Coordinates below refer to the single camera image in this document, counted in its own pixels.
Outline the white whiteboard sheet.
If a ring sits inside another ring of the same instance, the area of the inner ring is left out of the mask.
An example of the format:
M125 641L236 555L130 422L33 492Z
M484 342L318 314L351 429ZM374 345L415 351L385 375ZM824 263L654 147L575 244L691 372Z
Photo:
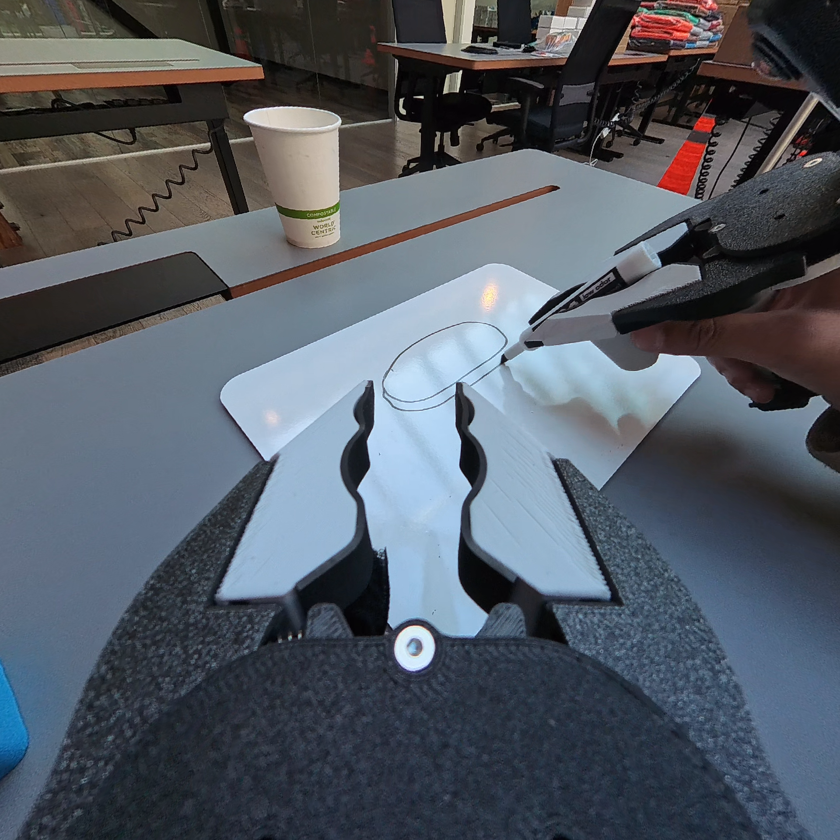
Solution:
M351 388L374 384L371 467L360 492L371 540L386 550L390 623L423 618L473 636L484 612L458 577L458 381L472 385L556 458L602 488L700 376L660 356L624 371L593 343L523 353L499 365L526 321L554 296L505 265L486 265L320 341L242 373L221 402L269 459Z

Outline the stack of white boxes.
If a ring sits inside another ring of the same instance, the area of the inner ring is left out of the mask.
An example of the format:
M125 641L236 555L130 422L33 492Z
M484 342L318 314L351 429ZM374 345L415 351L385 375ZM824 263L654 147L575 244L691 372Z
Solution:
M557 1L539 17L538 37L560 31L580 30L592 10L593 1Z

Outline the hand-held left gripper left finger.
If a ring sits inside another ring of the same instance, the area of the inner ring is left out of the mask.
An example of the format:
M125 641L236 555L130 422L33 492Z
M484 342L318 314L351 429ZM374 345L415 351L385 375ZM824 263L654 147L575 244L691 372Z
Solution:
M375 551L359 486L370 467L372 381L294 437L272 470L216 593L220 603L345 607L371 579Z

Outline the grey desk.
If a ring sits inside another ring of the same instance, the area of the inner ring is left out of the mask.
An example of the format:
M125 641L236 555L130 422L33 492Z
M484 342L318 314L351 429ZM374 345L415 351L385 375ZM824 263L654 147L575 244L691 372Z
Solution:
M27 722L2 781L15 838L82 687L156 566L258 460L219 401L234 375L488 263L553 287L692 200L517 152L342 196L349 249L553 185L2 377L2 662ZM815 838L838 838L838 475L706 365L605 486L713 625L770 761Z

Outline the person's right hand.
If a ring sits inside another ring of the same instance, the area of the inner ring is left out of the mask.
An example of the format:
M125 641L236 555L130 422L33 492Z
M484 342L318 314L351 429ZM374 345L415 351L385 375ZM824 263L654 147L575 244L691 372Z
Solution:
M765 369L839 406L839 271L781 290L761 311L664 322L632 333L650 353L703 355L755 403L772 399Z

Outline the white dry-erase marker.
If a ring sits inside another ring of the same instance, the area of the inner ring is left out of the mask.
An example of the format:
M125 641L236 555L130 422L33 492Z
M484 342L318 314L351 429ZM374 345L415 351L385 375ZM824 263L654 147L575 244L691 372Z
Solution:
M616 256L614 256L607 261L606 268L599 268L590 279L584 280L579 285L573 286L571 289L558 293L549 299L530 318L528 326L525 329L535 327L549 315L568 312L578 308L591 299L610 295L616 291L625 289L660 269L662 266L658 257L649 252L642 244L637 245L632 250L625 251L623 256L625 257L625 261L620 266L616 266ZM540 345L535 349L524 349L524 330L520 334L519 340L507 347L503 352L500 357L502 364L512 361L525 351L536 350L543 346L555 346ZM629 339L622 339L620 335L611 339L590 342L625 371L644 370L655 364L658 360L656 353L632 349Z

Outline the person's right forearm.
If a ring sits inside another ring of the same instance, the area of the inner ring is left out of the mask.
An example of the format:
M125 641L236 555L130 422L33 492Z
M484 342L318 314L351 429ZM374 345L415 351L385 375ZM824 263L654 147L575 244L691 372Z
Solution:
M828 407L816 418L805 438L805 446L809 454L837 474L840 470L839 426L839 411L834 407Z

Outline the white paper cup green band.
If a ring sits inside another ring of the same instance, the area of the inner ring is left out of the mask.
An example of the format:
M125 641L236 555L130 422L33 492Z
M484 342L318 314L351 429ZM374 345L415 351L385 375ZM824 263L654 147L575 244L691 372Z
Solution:
M337 243L341 118L315 108L274 107L251 110L244 120L287 241L307 249Z

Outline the office desk black legs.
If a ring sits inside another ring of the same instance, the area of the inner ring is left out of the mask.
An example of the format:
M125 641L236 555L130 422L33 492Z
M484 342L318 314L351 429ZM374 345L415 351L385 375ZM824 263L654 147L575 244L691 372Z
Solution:
M557 56L539 51L526 54L512 49L501 50L489 56L473 55L466 52L467 47L464 45L450 44L379 44L379 50L393 55L397 60L414 59L432 64L434 67L444 67L450 70L448 75L456 70L496 71L503 73L507 79L510 77L540 79L553 73L554 68L562 67L568 58L567 56ZM623 81L634 81L640 73L657 65L662 65L666 60L667 58L664 55L645 53L613 56L602 76L598 91L604 84L611 85Z
M778 115L736 185L774 168L818 104L800 81L763 77L750 66L708 60L700 64L697 75L711 85L707 113L718 120L747 119L768 112Z
M158 87L165 99L2 111L1 140L204 122L231 206L244 214L249 209L225 130L223 85L263 77L255 63L181 39L3 38L3 94Z

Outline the black office chair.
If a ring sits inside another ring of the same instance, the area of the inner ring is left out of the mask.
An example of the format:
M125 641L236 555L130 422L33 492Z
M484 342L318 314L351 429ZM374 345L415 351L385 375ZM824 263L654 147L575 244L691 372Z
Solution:
M510 77L507 91L520 103L517 110L503 110L488 118L505 127L477 144L497 143L506 133L513 147L555 152L582 144L594 128L595 98L599 83L639 2L597 1L570 55L560 68L540 79Z
M393 1L395 37L400 44L444 44L445 16L440 1ZM450 70L418 59L399 59L394 108L397 118L421 126L421 154L401 175L427 172L456 163L445 152L445 135L459 145L459 130L490 115L490 101L470 92L444 92Z

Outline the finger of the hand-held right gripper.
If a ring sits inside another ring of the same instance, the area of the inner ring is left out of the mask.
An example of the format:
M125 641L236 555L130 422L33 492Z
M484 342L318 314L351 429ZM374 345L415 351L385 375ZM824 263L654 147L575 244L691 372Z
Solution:
M623 253L642 244L654 256L657 256L662 266L696 265L702 262L701 253L709 245L711 218L700 221L690 219L678 220L676 224L665 227L663 224L647 231L644 238L625 245L616 252L616 266L620 266L625 257Z
M668 319L658 311L665 297L699 282L697 264L672 264L657 269L633 285L603 297L595 297L578 308L549 315L535 327L524 330L523 347L608 340Z

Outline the blue and black whiteboard eraser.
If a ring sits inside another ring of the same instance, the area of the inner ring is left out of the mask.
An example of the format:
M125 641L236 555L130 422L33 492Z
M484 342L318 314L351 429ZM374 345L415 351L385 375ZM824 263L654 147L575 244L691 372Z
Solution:
M14 691L7 679L4 667L0 668L1 689L1 779L14 770L25 756L28 745L28 730L18 707Z

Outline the stack of folded clothes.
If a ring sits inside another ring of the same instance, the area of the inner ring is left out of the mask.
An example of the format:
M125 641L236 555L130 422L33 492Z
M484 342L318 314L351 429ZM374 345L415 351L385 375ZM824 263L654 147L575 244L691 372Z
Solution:
M642 2L633 17L627 47L659 54L715 49L739 7L746 5L749 2Z

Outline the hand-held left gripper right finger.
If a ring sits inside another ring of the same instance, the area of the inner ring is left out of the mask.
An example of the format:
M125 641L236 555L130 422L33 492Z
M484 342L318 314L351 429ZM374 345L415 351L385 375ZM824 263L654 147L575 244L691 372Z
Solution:
M467 595L486 613L511 603L525 617L546 617L554 603L620 605L570 482L546 447L462 382L455 425L470 483L458 542Z

